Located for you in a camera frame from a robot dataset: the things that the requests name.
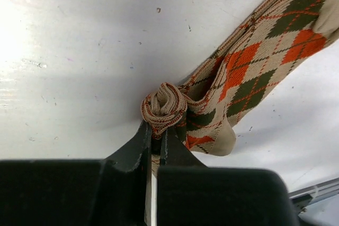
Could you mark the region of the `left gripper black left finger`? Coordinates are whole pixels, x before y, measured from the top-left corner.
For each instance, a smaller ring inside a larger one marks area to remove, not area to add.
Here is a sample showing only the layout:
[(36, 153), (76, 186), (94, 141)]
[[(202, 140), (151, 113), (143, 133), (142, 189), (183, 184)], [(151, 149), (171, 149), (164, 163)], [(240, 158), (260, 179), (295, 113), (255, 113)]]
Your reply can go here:
[(1, 225), (151, 225), (151, 128), (105, 159), (1, 161)]

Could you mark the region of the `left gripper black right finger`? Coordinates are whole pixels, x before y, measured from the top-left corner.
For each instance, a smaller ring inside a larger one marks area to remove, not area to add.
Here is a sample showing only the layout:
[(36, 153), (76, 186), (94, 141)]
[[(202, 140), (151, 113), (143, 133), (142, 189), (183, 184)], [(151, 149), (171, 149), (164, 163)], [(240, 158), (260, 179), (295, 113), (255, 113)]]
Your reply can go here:
[(281, 177), (205, 166), (169, 128), (157, 172), (157, 225), (299, 225)]

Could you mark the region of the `beige orange argyle sock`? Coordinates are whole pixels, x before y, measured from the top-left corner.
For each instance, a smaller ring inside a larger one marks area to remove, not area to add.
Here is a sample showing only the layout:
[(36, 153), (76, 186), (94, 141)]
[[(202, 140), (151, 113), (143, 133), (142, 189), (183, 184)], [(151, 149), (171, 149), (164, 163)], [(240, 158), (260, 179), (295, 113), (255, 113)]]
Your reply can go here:
[(155, 151), (174, 127), (189, 149), (216, 156), (233, 127), (303, 61), (338, 39), (338, 0), (265, 0), (188, 78), (162, 83), (141, 104)]

